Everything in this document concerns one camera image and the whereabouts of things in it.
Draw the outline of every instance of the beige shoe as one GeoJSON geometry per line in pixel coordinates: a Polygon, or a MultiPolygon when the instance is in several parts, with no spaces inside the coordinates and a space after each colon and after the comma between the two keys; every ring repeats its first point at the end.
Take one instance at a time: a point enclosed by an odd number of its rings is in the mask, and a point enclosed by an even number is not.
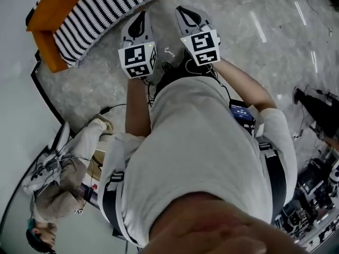
{"type": "Polygon", "coordinates": [[[98,115],[98,116],[95,116],[94,119],[99,119],[101,120],[103,123],[106,124],[106,130],[104,131],[104,133],[110,133],[113,131],[114,129],[114,126],[112,124],[112,122],[110,122],[109,120],[105,119],[104,117],[98,115]]]}

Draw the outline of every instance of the white t-shirt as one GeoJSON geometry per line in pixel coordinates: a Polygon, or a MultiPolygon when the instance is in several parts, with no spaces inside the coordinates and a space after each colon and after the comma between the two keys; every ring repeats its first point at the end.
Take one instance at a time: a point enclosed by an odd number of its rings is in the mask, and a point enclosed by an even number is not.
{"type": "MultiPolygon", "coordinates": [[[[122,215],[129,235],[148,243],[156,218],[174,199],[207,192],[249,215],[271,222],[272,192],[258,142],[233,118],[224,88],[210,77],[181,78],[166,86],[151,111],[147,138],[113,136],[105,156],[101,185],[114,168],[128,163],[122,215]]],[[[289,202],[297,181],[296,154],[284,114],[260,113],[263,135],[279,151],[289,202]]],[[[99,189],[99,204],[103,187],[99,189]]]]}

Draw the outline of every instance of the black and white striped throw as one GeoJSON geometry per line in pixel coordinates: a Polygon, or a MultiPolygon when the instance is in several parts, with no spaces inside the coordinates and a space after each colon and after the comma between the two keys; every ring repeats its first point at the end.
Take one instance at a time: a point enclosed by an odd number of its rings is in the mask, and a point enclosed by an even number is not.
{"type": "Polygon", "coordinates": [[[89,49],[122,18],[151,0],[79,0],[54,33],[60,55],[77,66],[89,49]]]}

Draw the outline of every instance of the white marker cube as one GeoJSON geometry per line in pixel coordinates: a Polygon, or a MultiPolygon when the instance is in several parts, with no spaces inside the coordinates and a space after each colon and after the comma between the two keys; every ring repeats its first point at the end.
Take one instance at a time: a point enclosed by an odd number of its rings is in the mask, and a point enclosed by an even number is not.
{"type": "Polygon", "coordinates": [[[181,38],[198,66],[220,61],[217,30],[200,32],[181,38]]]}
{"type": "Polygon", "coordinates": [[[143,43],[119,50],[122,70],[128,78],[151,75],[158,53],[155,42],[143,43]]]}

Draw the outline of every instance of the black hair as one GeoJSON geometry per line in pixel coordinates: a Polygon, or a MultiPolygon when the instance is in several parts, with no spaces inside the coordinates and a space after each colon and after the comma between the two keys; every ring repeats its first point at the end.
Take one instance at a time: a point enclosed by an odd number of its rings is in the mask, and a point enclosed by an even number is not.
{"type": "Polygon", "coordinates": [[[49,253],[49,254],[53,254],[55,253],[53,249],[51,249],[51,247],[42,242],[38,235],[35,235],[32,233],[31,230],[27,229],[26,230],[26,238],[28,240],[28,243],[30,244],[30,246],[35,249],[37,252],[39,253],[49,253]]]}

